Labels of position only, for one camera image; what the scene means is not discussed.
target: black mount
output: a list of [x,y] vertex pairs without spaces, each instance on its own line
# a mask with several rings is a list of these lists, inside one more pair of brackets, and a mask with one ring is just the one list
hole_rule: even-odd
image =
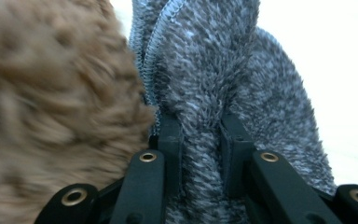
[[[150,138],[154,150],[135,154],[124,178],[101,191],[88,184],[60,190],[35,224],[163,223],[166,199],[181,190],[183,136],[175,118],[161,123],[161,135]],[[284,156],[256,150],[234,115],[225,114],[220,129],[225,192],[245,198],[252,223],[358,224],[358,185],[327,195],[308,186]]]

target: gray knit sweater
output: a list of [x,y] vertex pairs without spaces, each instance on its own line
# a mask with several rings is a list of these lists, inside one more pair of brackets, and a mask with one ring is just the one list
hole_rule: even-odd
[[236,114],[259,150],[275,150],[306,182],[335,190],[301,77],[256,27],[258,0],[133,0],[130,45],[145,101],[174,114],[184,136],[183,192],[167,223],[246,223],[243,199],[223,192],[219,122]]

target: dog fur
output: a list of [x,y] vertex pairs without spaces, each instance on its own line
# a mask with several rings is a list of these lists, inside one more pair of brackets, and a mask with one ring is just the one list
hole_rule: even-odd
[[121,178],[153,111],[107,0],[0,0],[0,223]]

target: knitted fabric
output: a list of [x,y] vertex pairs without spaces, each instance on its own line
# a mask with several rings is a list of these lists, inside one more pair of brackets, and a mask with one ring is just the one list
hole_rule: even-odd
[[274,37],[256,27],[258,5],[133,0],[130,43],[146,102],[174,114],[185,139],[183,192],[169,199],[167,223],[247,222],[243,199],[223,192],[218,148],[226,111],[257,149],[283,154],[309,185],[335,190],[301,77]]

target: dog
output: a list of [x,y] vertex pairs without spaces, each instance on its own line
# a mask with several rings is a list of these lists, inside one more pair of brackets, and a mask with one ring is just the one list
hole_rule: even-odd
[[107,0],[0,0],[0,223],[102,189],[147,148],[154,109],[119,29]]

